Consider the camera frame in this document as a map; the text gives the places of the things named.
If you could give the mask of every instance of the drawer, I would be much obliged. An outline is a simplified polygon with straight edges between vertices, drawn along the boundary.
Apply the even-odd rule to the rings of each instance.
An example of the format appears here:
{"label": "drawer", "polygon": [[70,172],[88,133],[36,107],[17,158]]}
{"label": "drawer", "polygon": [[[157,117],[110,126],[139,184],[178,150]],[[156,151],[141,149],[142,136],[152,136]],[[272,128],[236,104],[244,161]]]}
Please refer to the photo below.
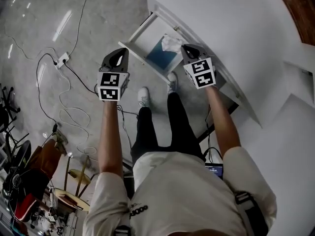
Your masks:
{"label": "drawer", "polygon": [[165,34],[187,43],[165,20],[152,13],[127,42],[119,42],[119,45],[128,48],[131,54],[168,83],[167,75],[183,57],[180,53],[162,50],[161,41]]}

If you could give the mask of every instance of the concrete floor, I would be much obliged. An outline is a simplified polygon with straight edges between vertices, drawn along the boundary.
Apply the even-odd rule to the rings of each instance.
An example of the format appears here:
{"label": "concrete floor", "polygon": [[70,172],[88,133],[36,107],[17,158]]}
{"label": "concrete floor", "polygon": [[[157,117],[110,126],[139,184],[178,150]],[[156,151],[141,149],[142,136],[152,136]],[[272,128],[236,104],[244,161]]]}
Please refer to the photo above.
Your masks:
{"label": "concrete floor", "polygon": [[[58,56],[70,52],[76,42],[78,22],[84,0],[6,0],[0,15],[0,81],[2,86],[14,87],[15,103],[21,108],[15,133],[21,136],[30,133],[32,150],[41,145],[45,138],[43,133],[50,134],[53,122],[41,111],[36,88],[36,65],[39,58],[46,52],[55,56],[51,49],[55,48]],[[139,25],[148,17],[146,0],[87,0],[78,34],[78,42],[68,65],[93,90],[96,84],[97,71],[103,58],[111,51],[119,48],[118,41],[127,41]],[[61,32],[58,28],[66,22]],[[34,60],[28,60],[18,49],[14,37],[26,55]],[[76,149],[76,145],[86,140],[87,134],[80,128],[62,123],[61,119],[74,124],[60,110],[63,108],[58,95],[66,90],[68,83],[54,68],[49,57],[44,57],[40,67],[43,69],[40,78],[40,98],[46,113],[60,124],[60,130],[67,136],[68,152],[72,152],[70,168],[81,169],[85,156]],[[130,83],[120,104],[125,111],[137,112],[137,91],[147,86],[153,103],[153,122],[157,139],[161,146],[171,142],[170,125],[167,114],[167,88],[165,82],[148,70],[132,55],[129,56]],[[67,107],[81,108],[89,118],[79,110],[68,110],[73,120],[78,122],[89,133],[89,138],[79,148],[97,147],[102,116],[102,102],[88,92],[78,79],[65,67],[62,72],[67,76],[72,88],[61,95]],[[190,124],[196,136],[205,131],[204,119],[208,105],[204,90],[196,90],[185,75],[184,69],[176,68],[179,77],[179,94],[187,111]],[[124,158],[130,160],[130,148],[120,118],[120,132]],[[136,137],[137,119],[134,115],[125,114],[125,124],[131,142]],[[63,157],[54,175],[53,183],[63,188],[67,157]],[[97,162],[86,171],[91,176],[97,172]],[[68,181],[68,189],[74,191],[75,181]],[[93,185],[89,187],[83,198],[90,200]]]}

